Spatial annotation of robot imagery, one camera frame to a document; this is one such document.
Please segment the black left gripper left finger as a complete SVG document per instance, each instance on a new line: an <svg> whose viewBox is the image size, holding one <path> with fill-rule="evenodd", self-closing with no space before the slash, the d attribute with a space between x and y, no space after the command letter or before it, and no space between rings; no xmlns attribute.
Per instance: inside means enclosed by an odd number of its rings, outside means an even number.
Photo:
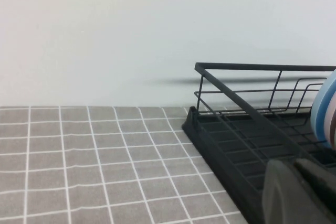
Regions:
<svg viewBox="0 0 336 224"><path fill-rule="evenodd" d="M289 163L267 164L262 207L265 223L310 223L312 188Z"/></svg>

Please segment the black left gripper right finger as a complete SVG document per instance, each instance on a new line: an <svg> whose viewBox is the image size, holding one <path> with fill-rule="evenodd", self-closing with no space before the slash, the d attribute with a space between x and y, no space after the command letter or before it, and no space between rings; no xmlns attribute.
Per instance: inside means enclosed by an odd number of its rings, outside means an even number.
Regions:
<svg viewBox="0 0 336 224"><path fill-rule="evenodd" d="M335 223L335 174L304 158L296 159L293 165L309 186L310 195L322 215Z"/></svg>

